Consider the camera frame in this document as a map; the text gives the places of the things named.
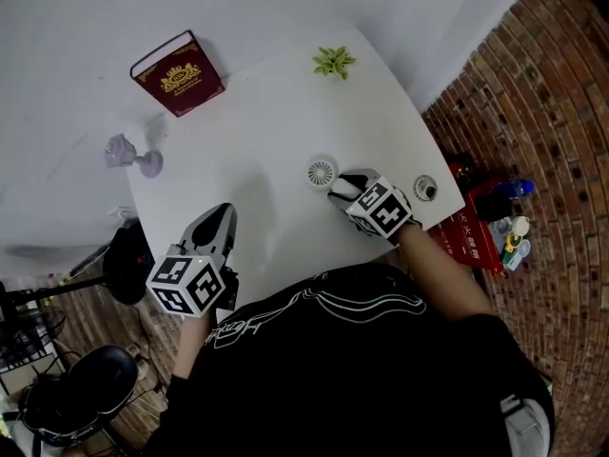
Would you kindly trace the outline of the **black bottle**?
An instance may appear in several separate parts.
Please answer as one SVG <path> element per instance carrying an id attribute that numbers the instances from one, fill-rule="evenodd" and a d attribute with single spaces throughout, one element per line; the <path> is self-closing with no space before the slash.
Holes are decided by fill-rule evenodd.
<path id="1" fill-rule="evenodd" d="M 496 222 L 512 215 L 512 200 L 509 197 L 490 192 L 474 199 L 477 216 L 481 222 Z"/>

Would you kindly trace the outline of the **person's left forearm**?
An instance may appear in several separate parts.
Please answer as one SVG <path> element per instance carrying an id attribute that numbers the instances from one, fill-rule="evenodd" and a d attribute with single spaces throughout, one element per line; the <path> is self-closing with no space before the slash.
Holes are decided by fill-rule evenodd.
<path id="1" fill-rule="evenodd" d="M 206 338 L 217 325 L 214 310 L 200 318 L 186 317 L 181 326 L 180 341 L 172 375 L 187 379 Z"/>

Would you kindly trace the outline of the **small grey lantern lamp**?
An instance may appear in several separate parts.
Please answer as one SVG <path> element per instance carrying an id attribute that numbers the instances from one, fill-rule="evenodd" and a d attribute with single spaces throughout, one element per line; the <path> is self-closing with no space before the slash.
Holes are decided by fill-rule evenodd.
<path id="1" fill-rule="evenodd" d="M 124 134 L 114 135 L 108 139 L 104 159 L 108 169 L 138 165 L 141 173 L 150 179 L 158 176 L 163 167 L 163 155 L 160 151 L 149 150 L 144 155 L 139 155 Z"/>

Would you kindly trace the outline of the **yellow green small container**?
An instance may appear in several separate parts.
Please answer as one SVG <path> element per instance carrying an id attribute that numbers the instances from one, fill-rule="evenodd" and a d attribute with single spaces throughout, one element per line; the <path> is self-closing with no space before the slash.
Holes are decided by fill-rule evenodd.
<path id="1" fill-rule="evenodd" d="M 522 237 L 514 233 L 510 233 L 504 239 L 504 246 L 501 251 L 501 262 L 507 265 L 514 257 L 521 245 Z"/>

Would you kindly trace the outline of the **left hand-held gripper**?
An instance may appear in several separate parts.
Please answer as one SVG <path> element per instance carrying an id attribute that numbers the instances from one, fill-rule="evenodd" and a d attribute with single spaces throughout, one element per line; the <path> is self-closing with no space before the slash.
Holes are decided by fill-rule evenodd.
<path id="1" fill-rule="evenodd" d="M 235 309 L 237 273 L 226 265 L 234 247 L 237 210 L 222 203 L 189 224 L 183 247 L 171 246 L 152 268 L 147 288 L 168 314 L 204 315 Z M 197 248 L 208 248 L 202 253 Z"/>

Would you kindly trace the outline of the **white round vent fan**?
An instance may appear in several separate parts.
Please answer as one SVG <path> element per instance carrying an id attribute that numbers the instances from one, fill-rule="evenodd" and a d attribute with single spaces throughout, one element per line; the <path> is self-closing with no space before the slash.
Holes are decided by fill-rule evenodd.
<path id="1" fill-rule="evenodd" d="M 329 191 L 339 176 L 336 161 L 327 155 L 312 157 L 306 166 L 305 178 L 316 191 Z"/>

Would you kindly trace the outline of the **red fire extinguisher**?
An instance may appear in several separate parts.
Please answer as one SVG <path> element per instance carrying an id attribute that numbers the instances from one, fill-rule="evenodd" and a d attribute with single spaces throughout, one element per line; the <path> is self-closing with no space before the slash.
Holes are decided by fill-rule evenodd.
<path id="1" fill-rule="evenodd" d="M 448 167 L 457 182 L 471 182 L 475 177 L 475 170 L 468 163 L 461 161 L 449 161 Z"/>

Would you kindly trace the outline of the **red fire equipment box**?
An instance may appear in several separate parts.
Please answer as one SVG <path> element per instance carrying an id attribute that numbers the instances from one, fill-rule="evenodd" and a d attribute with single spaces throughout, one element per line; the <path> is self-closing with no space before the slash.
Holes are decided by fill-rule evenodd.
<path id="1" fill-rule="evenodd" d="M 463 195 L 465 206 L 428 231 L 458 263 L 486 269 L 492 275 L 501 274 L 503 264 L 488 224 L 478 217 L 475 200 L 490 192 L 495 183 L 490 179 L 469 190 Z"/>

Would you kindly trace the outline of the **dark red gold-print book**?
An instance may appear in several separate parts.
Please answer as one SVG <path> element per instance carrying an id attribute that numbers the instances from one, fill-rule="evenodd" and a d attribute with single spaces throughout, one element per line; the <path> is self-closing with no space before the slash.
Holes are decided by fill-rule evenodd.
<path id="1" fill-rule="evenodd" d="M 225 86 L 191 30 L 149 52 L 129 69 L 130 78 L 175 117 L 225 91 Z"/>

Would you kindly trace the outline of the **black round stool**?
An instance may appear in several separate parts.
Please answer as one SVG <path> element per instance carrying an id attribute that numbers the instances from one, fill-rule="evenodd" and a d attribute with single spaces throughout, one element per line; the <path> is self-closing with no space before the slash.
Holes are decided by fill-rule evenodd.
<path id="1" fill-rule="evenodd" d="M 134 358 L 117 346 L 99 347 L 60 375 L 42 375 L 19 403 L 25 427 L 54 447 L 80 443 L 127 404 L 138 381 Z"/>

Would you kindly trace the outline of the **black box red light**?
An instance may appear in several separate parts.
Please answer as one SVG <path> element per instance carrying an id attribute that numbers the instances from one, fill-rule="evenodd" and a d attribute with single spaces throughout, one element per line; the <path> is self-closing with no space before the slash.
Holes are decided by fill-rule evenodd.
<path id="1" fill-rule="evenodd" d="M 103 272 L 112 297 L 121 304 L 139 303 L 147 292 L 146 281 L 154 259 L 141 222 L 119 228 L 104 255 Z"/>

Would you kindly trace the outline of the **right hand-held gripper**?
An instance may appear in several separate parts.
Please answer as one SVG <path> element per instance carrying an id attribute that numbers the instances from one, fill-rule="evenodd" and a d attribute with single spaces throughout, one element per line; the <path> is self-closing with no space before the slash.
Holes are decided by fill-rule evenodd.
<path id="1" fill-rule="evenodd" d="M 357 199 L 356 189 L 331 189 L 327 199 L 361 231 L 389 240 L 404 224 L 418 224 L 405 195 L 374 169 L 349 169 L 340 179 L 368 187 Z"/>

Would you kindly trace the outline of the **white table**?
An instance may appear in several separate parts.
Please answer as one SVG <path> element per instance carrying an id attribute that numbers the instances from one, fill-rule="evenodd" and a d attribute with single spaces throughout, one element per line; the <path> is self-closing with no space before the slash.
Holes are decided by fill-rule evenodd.
<path id="1" fill-rule="evenodd" d="M 346 47 L 357 59 L 345 81 L 313 73 L 318 47 Z M 407 196 L 425 228 L 464 205 L 419 112 L 357 30 L 234 73 L 224 93 L 181 118 L 168 118 L 158 147 L 164 165 L 157 177 L 128 170 L 151 252 L 164 255 L 199 215 L 231 203 L 238 226 L 228 262 L 240 281 L 239 305 L 389 250 L 310 187 L 305 170 L 316 155 L 332 157 L 339 171 L 376 170 Z M 414 194 L 420 175 L 437 183 L 431 202 Z"/>

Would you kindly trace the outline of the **blue plastic bottle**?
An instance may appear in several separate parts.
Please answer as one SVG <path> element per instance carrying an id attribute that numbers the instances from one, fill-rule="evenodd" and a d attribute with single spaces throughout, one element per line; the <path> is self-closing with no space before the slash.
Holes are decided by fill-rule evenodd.
<path id="1" fill-rule="evenodd" d="M 534 182 L 522 178 L 510 179 L 499 183 L 492 188 L 492 193 L 494 195 L 510 200 L 526 197 L 534 191 Z"/>

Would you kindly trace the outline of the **person's right forearm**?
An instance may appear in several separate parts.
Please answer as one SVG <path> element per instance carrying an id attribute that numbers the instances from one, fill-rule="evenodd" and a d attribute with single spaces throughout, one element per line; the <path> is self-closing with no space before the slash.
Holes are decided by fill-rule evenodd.
<path id="1" fill-rule="evenodd" d="M 422 294 L 442 315 L 461 320 L 492 314 L 490 301 L 472 274 L 421 228 L 407 224 L 397 233 L 400 258 Z"/>

